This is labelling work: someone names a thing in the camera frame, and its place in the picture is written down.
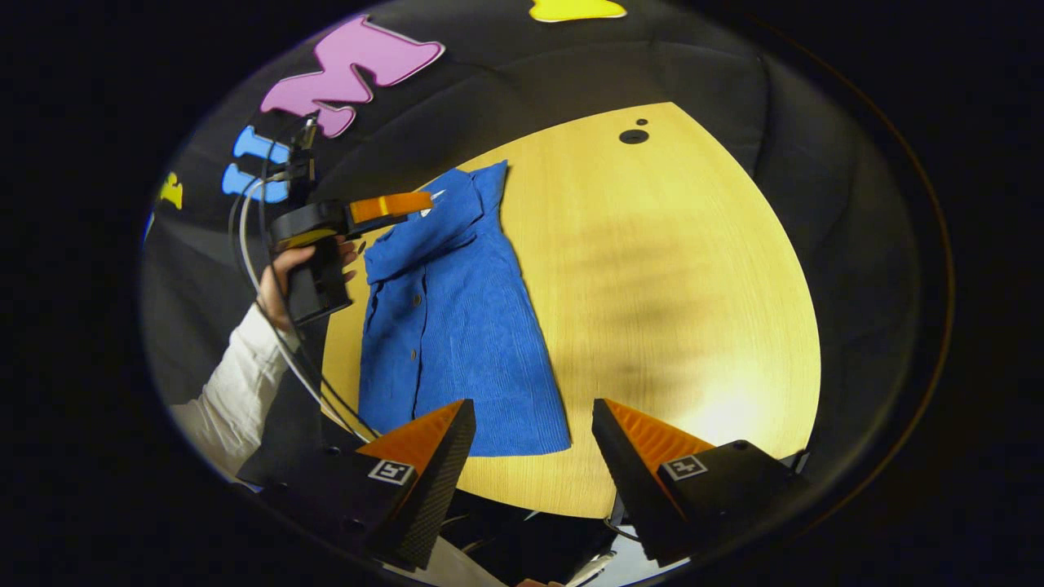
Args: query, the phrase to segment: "pink foam letter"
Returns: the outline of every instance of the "pink foam letter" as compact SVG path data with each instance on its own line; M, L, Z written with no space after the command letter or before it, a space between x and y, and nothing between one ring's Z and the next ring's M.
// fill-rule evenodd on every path
M261 101L261 112L279 109L304 116L318 109L323 134L336 137L355 119L355 109L332 108L324 102L365 103L374 97L355 72L356 67L373 72L380 87L395 86L434 62L444 50L441 43L418 43L370 24L361 16L315 45L323 71L279 81Z

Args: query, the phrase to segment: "round table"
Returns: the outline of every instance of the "round table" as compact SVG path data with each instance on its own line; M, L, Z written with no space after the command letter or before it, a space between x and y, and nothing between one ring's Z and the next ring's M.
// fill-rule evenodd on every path
M820 393L811 297L783 227L725 147L662 102L545 128L458 168L504 159L501 224L572 446L470 457L458 489L541 512L609 515L616 490L591 435L595 398L715 445L745 439L777 459L805 448ZM353 268L356 303L330 319L323 372L357 405L370 291L363 263Z

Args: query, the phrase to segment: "person's arm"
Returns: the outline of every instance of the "person's arm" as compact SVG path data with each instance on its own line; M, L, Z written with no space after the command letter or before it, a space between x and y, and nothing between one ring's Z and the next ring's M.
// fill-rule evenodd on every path
M337 238L347 265L358 257L355 243ZM276 289L277 281L285 292L287 272L307 261L314 252L314 246L291 249L276 258L275 275L271 267L265 267L261 294L229 336L229 348L203 393L188 403L169 406L189 440L230 478L235 477L261 445L268 408L289 367L261 308L280 329L290 352L295 352L301 342L291 332L289 318ZM353 277L355 272L348 272L345 281Z

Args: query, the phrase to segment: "white cable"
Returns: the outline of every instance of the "white cable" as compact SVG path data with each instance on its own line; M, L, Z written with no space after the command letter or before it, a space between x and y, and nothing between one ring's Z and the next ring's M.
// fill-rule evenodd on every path
M254 190L258 189L265 183L267 182L264 181L258 182L257 184L254 185L254 187L250 189L250 191L246 192L246 198L243 201L243 210L239 214L239 249L240 251L242 251L243 264L246 265L246 273L250 274L251 276L251 283L254 284L254 290L257 292L258 298L261 297L261 284L258 282L258 277L254 273L254 265L251 263L251 256L246 250L246 209L250 207L251 196L254 194ZM276 336L280 336L279 332L276 332L276 325L269 324L269 326L271 326L272 332L276 334ZM306 379L305 376L302 375L301 371L298 370L295 361L292 360L289 357L289 355L287 355L286 349L283 348L283 345L279 345L279 352L280 354L283 355L283 358L286 360L286 363L290 366L290 370L293 371L293 374L298 376L298 379L301 380L301 383L305 386L306 390L308 390L308 393L311 394L312 398L314 398L315 401L318 402L319 406L322 407L323 400L319 399L319 395L315 392L315 388L313 388L312 384L308 381L308 379ZM341 419L340 415L337 414L337 410L331 407L330 412L336 417L338 424L343 426L346 429L355 432L355 436L359 437L362 440L362 442L364 443L370 442L362 435L356 431L354 427L349 426L345 422L345 420Z

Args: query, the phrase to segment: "blue shirt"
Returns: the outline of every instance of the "blue shirt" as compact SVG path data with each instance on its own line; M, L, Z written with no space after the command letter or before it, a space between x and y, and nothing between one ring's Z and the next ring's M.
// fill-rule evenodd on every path
M434 208L366 251L359 415L384 433L464 398L473 456L569 448L544 336L500 229L507 162L429 184Z

